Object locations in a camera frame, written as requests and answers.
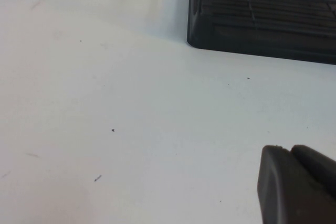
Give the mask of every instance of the dust particle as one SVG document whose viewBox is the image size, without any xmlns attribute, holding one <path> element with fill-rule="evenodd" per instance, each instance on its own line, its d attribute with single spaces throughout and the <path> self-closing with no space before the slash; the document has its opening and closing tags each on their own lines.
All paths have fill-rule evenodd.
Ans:
<svg viewBox="0 0 336 224">
<path fill-rule="evenodd" d="M 25 153 L 27 156 L 30 156 L 30 157 L 35 157 L 35 158 L 40 158 L 39 155 L 36 155 L 34 153 Z"/>
<path fill-rule="evenodd" d="M 99 175 L 98 178 L 96 178 L 94 182 L 96 182 L 96 181 L 99 180 L 100 178 L 101 178 L 101 175 Z"/>
<path fill-rule="evenodd" d="M 11 170 L 9 170 L 8 172 L 6 172 L 4 175 L 2 175 L 1 176 L 1 178 L 5 178 L 5 177 L 7 177 L 10 173 L 11 173 L 12 171 Z"/>
</svg>

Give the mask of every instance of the black tray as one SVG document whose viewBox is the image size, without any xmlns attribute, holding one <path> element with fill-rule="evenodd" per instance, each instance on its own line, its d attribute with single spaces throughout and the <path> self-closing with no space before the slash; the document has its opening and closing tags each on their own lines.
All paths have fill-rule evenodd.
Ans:
<svg viewBox="0 0 336 224">
<path fill-rule="evenodd" d="M 336 64 L 336 0 L 190 0 L 196 48 Z"/>
</svg>

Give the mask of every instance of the white surface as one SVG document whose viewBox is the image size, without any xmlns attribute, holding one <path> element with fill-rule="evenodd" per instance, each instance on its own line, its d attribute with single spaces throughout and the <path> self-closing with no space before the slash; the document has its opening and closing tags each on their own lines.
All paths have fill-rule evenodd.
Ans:
<svg viewBox="0 0 336 224">
<path fill-rule="evenodd" d="M 264 145 L 336 158 L 336 66 L 194 49 L 187 4 L 0 0 L 0 223 L 261 224 Z"/>
</svg>

